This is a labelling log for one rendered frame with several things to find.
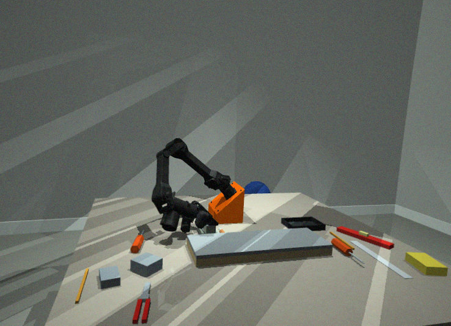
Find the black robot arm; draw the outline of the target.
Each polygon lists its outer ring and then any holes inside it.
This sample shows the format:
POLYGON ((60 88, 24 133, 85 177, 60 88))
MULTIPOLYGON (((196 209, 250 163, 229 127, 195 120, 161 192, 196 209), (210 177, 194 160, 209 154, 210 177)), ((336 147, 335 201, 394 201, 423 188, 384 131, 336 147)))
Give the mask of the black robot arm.
MULTIPOLYGON (((163 213, 160 225, 168 232, 177 231, 180 214, 185 206, 185 201, 175 197, 169 185, 169 156, 183 160, 192 169, 204 178, 204 184, 211 189, 219 189, 228 200, 237 191, 231 186, 230 177, 222 175, 218 171, 211 170, 196 158, 182 139, 176 138, 166 144, 166 148, 157 153, 156 185, 153 189, 152 202, 156 205, 159 213, 163 213), (164 204, 166 206, 163 207, 164 204)), ((182 217, 181 231, 186 234, 190 231, 192 218, 182 217)))

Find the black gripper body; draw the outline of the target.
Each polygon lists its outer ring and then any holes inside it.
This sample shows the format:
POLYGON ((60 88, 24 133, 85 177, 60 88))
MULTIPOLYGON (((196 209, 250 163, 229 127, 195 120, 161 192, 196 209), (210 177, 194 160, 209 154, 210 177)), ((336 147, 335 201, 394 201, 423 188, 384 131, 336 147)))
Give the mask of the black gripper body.
POLYGON ((196 218, 196 226, 202 229, 208 218, 208 214, 203 210, 199 210, 199 204, 200 203, 197 201, 192 201, 192 203, 185 201, 185 206, 181 212, 181 215, 182 217, 192 218, 193 220, 196 218))

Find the yellow rectangular block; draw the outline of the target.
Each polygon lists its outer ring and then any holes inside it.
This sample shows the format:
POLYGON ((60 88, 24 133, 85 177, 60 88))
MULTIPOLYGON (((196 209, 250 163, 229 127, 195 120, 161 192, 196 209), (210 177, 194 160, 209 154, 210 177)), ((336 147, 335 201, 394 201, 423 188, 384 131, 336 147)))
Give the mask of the yellow rectangular block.
POLYGON ((424 273, 424 275, 447 276, 448 267, 426 253, 406 253, 405 260, 424 273))

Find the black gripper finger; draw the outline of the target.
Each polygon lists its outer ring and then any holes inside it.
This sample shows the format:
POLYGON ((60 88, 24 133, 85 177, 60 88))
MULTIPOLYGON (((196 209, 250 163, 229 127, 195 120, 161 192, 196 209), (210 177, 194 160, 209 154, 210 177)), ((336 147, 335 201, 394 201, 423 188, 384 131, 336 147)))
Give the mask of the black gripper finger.
POLYGON ((205 225, 215 225, 215 226, 217 226, 219 223, 208 212, 207 212, 207 214, 208 214, 208 218, 207 218, 204 226, 205 225))
MULTIPOLYGON (((203 211, 205 211, 205 212, 208 212, 201 204, 199 204, 198 205, 199 206, 199 210, 201 211, 201 210, 203 210, 203 211)), ((212 214, 210 213, 210 212, 208 212, 211 216, 212 216, 212 214)), ((213 216, 212 216, 213 217, 213 216)))

